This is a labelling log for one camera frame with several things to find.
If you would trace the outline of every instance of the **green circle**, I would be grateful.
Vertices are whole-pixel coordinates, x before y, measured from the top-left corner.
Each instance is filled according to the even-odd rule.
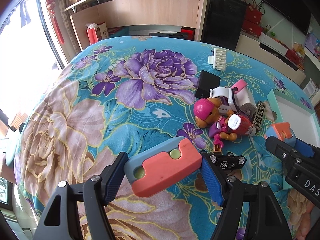
[[[139,167],[134,171],[134,176],[136,179],[143,178],[145,174],[146,174],[146,172],[143,167]]]
[[[174,160],[177,160],[178,158],[181,157],[181,152],[178,149],[173,149],[170,152],[170,157],[173,158]]]

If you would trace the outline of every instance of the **tv screen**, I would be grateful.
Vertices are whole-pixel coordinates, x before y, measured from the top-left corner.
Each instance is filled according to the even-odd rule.
[[[302,0],[262,0],[292,22],[305,35],[311,19],[311,12]]]

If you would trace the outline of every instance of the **floral bedspread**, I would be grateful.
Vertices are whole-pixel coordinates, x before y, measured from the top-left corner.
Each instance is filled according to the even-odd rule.
[[[255,101],[267,103],[258,135],[225,141],[223,151],[247,158],[233,174],[247,183],[267,181],[292,235],[303,239],[313,204],[295,190],[282,190],[282,164],[266,151],[263,134],[274,122],[266,98],[271,89],[309,108],[311,103],[294,82],[240,53],[228,50],[226,70],[213,70],[207,63],[213,48],[133,36],[100,41],[76,56],[30,115],[16,152],[16,179],[36,212],[41,214],[59,181],[86,181],[121,151],[131,157],[175,136],[212,151],[208,129],[197,128],[192,114],[197,76],[206,70],[221,77],[221,86],[244,79]],[[83,235],[91,239],[83,203],[78,207]],[[236,239],[243,239],[248,207],[243,206]],[[124,178],[105,210],[119,240],[207,240],[221,214],[199,171],[150,198],[136,197]]]

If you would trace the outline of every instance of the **white box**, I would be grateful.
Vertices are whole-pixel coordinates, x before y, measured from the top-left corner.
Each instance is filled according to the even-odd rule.
[[[279,42],[275,41],[273,38],[270,38],[269,36],[265,35],[264,33],[261,33],[259,40],[261,40],[264,44],[269,45],[271,48],[273,48],[275,51],[281,53],[283,56],[287,53],[288,49],[284,46],[282,46]]]

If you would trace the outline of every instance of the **bolt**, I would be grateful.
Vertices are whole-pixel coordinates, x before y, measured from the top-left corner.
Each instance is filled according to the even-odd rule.
[[[266,182],[266,181],[262,181],[262,182],[261,182],[261,186],[262,186],[262,187],[268,187],[269,184],[268,184],[268,182]]]
[[[227,180],[228,180],[229,182],[235,182],[235,181],[236,181],[236,177],[235,177],[235,176],[228,176],[228,177],[227,177]]]
[[[64,187],[65,185],[67,185],[67,182],[62,180],[58,183],[58,187]]]
[[[92,181],[98,181],[100,179],[100,176],[99,175],[93,175],[90,179]]]

